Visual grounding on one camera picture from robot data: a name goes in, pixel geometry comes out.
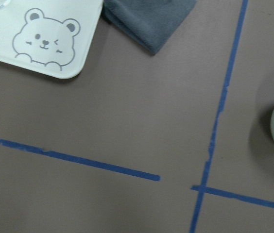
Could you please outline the cream bear tray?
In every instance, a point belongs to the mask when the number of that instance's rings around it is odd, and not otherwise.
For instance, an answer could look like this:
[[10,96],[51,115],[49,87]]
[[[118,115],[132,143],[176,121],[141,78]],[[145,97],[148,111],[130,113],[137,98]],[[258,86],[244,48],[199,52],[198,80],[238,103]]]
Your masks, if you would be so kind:
[[0,62],[58,79],[83,69],[101,0],[12,0],[0,8]]

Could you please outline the grey folded cloth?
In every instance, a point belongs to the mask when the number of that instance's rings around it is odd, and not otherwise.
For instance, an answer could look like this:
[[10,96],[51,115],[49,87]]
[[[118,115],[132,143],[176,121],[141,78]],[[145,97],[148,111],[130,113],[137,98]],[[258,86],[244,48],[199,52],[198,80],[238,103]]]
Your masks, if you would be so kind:
[[155,55],[196,3],[195,0],[105,0],[103,15]]

